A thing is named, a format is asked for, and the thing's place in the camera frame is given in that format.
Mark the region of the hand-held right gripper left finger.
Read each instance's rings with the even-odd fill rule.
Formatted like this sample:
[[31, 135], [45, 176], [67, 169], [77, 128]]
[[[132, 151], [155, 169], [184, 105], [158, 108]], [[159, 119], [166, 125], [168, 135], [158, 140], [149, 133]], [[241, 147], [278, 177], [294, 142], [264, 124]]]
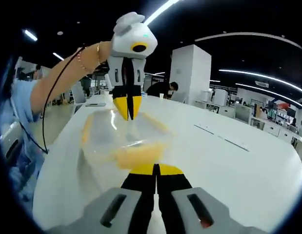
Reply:
[[86, 206], [81, 218], [48, 234], [145, 234], [154, 209], [155, 165], [134, 168], [122, 186], [109, 189]]

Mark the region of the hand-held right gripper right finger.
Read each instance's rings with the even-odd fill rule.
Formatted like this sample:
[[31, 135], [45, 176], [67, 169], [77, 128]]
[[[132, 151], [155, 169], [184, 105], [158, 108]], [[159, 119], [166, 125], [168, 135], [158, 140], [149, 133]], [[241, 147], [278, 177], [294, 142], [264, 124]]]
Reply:
[[158, 164], [159, 209], [168, 234], [262, 234], [231, 218], [229, 208], [200, 187], [192, 187], [183, 171]]

